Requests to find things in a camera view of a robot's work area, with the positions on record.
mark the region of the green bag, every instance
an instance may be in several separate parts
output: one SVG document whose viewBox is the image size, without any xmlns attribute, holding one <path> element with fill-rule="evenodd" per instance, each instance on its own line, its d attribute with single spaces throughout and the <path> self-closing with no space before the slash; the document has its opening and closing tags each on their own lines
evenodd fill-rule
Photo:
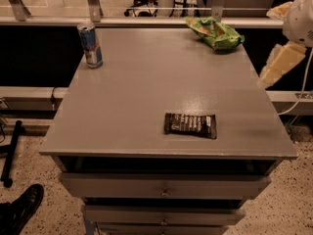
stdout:
<svg viewBox="0 0 313 235">
<path fill-rule="evenodd" d="M 186 17 L 185 21 L 187 26 L 214 50 L 232 50 L 245 41 L 244 36 L 213 17 Z"/>
</svg>

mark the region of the black shoe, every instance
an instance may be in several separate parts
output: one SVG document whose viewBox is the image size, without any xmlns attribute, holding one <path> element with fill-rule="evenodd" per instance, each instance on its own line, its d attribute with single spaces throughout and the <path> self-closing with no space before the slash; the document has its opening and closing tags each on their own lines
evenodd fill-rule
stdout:
<svg viewBox="0 0 313 235">
<path fill-rule="evenodd" d="M 18 235 L 39 208 L 44 189 L 31 185 L 14 202 L 0 205 L 0 235 Z"/>
</svg>

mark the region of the gray tabletop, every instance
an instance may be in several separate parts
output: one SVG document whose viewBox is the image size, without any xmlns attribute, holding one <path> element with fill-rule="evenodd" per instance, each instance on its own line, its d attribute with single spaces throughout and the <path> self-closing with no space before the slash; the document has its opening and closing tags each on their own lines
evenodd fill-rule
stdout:
<svg viewBox="0 0 313 235">
<path fill-rule="evenodd" d="M 82 60 L 42 155 L 296 157 L 243 46 L 214 53 L 186 28 L 97 30 L 104 64 Z M 167 112 L 216 114 L 217 139 L 165 135 Z"/>
</svg>

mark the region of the soda can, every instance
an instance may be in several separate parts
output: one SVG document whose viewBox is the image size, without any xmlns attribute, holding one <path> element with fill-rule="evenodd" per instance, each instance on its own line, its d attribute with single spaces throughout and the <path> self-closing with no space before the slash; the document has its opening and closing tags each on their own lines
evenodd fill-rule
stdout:
<svg viewBox="0 0 313 235">
<path fill-rule="evenodd" d="M 103 60 L 95 25 L 93 23 L 81 23 L 77 29 L 88 67 L 100 67 Z"/>
</svg>

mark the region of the speckled floor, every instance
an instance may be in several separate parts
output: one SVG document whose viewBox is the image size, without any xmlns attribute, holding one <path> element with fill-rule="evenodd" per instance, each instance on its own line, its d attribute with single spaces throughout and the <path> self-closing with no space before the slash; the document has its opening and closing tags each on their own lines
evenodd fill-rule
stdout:
<svg viewBox="0 0 313 235">
<path fill-rule="evenodd" d="M 313 136 L 310 128 L 301 124 L 293 129 L 293 138 L 298 159 L 284 161 L 276 168 L 272 183 L 244 204 L 246 217 L 225 235 L 313 234 Z M 9 189 L 0 185 L 0 202 L 13 202 L 29 185 L 40 183 L 45 189 L 43 202 L 22 234 L 84 234 L 81 201 L 58 181 L 60 171 L 52 159 L 38 154 L 43 139 L 20 137 L 11 172 L 14 184 Z M 10 140 L 7 136 L 1 145 Z"/>
</svg>

